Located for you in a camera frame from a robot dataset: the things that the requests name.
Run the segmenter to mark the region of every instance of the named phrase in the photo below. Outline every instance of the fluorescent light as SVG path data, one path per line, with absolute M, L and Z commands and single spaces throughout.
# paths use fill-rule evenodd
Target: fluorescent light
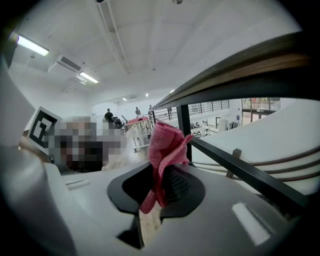
M 35 44 L 34 42 L 29 41 L 21 35 L 19 35 L 18 45 L 28 48 L 38 54 L 41 54 L 42 56 L 46 56 L 49 52 L 47 49 Z
M 99 81 L 97 81 L 96 79 L 92 78 L 90 75 L 87 75 L 85 72 L 81 72 L 79 75 L 83 76 L 86 79 L 89 79 L 90 81 L 94 82 L 95 84 L 99 83 Z

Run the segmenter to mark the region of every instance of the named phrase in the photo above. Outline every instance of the floor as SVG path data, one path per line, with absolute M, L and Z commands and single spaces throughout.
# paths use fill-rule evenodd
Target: floor
M 132 130 L 127 131 L 125 135 L 127 142 L 125 149 L 116 159 L 108 162 L 107 165 L 102 168 L 102 171 L 112 172 L 112 169 L 148 160 L 148 147 L 140 148 L 137 152 L 134 152 Z M 139 211 L 142 239 L 145 245 L 152 240 L 161 226 L 159 218 L 161 209 L 161 206 L 156 203 L 152 211 L 148 214 Z

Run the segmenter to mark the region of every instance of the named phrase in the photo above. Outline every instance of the window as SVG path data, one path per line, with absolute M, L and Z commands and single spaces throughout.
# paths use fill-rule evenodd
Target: window
M 242 125 L 264 118 L 280 110 L 280 98 L 243 98 L 242 99 Z

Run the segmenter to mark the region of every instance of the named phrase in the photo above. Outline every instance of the black metal bar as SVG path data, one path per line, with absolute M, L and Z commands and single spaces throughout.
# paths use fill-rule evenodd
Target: black metal bar
M 177 106 L 176 112 L 178 116 L 179 129 L 183 132 L 183 135 L 186 136 L 191 134 L 188 105 Z M 188 143 L 186 146 L 186 157 L 189 159 L 189 161 L 192 161 L 191 144 Z
M 253 165 L 199 138 L 194 137 L 189 143 L 227 170 L 230 170 L 234 175 L 238 176 L 289 214 L 293 216 L 300 215 L 307 207 L 309 202 L 307 196 Z
M 153 116 L 153 122 L 154 122 L 154 124 L 156 124 L 156 116 L 155 116 L 155 112 L 154 111 L 152 111 L 152 116 Z
M 260 112 L 257 111 L 257 109 L 243 109 L 242 112 L 252 113 L 252 114 L 267 114 L 271 115 L 274 112 L 277 112 L 275 110 L 267 110 L 267 109 L 260 109 Z
M 252 98 L 250 98 L 250 114 L 251 114 L 250 123 L 252 123 Z

